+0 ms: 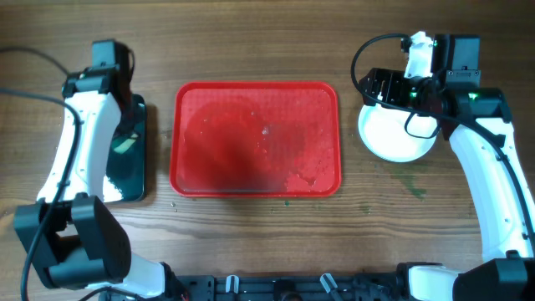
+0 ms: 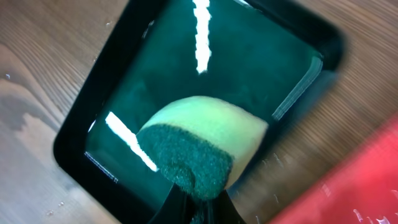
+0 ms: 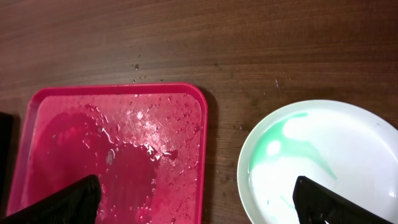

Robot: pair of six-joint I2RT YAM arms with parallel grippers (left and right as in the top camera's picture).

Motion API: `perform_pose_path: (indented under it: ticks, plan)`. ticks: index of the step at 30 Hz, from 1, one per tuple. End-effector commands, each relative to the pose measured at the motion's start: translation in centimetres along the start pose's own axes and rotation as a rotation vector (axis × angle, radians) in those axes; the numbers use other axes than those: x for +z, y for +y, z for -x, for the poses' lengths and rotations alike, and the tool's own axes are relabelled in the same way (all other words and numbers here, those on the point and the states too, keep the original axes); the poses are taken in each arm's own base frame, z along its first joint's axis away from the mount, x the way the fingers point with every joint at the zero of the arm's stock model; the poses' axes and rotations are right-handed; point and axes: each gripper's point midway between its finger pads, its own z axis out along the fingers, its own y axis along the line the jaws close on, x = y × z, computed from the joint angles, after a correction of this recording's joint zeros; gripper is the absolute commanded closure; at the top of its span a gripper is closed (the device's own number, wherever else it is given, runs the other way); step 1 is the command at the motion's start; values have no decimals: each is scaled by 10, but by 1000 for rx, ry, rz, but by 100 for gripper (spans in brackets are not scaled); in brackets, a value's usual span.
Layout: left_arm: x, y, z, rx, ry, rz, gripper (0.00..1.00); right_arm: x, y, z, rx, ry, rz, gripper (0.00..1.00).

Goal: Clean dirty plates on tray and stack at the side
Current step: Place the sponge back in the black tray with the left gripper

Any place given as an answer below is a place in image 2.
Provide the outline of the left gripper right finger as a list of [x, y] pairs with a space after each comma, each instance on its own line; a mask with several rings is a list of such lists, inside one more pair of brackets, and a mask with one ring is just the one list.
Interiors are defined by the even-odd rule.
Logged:
[[246, 224], [226, 190], [206, 202], [206, 224]]

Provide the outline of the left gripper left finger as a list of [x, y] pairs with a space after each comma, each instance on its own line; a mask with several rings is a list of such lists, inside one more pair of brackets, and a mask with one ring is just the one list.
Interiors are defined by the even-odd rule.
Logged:
[[196, 212], [191, 196], [173, 185], [161, 209], [148, 224], [189, 224]]

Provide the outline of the green yellow sponge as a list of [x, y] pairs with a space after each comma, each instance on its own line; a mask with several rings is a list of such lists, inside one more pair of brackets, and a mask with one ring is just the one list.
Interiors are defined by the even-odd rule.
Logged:
[[268, 127], [234, 104], [192, 96], [156, 112], [136, 138], [166, 179], [211, 200], [239, 179]]

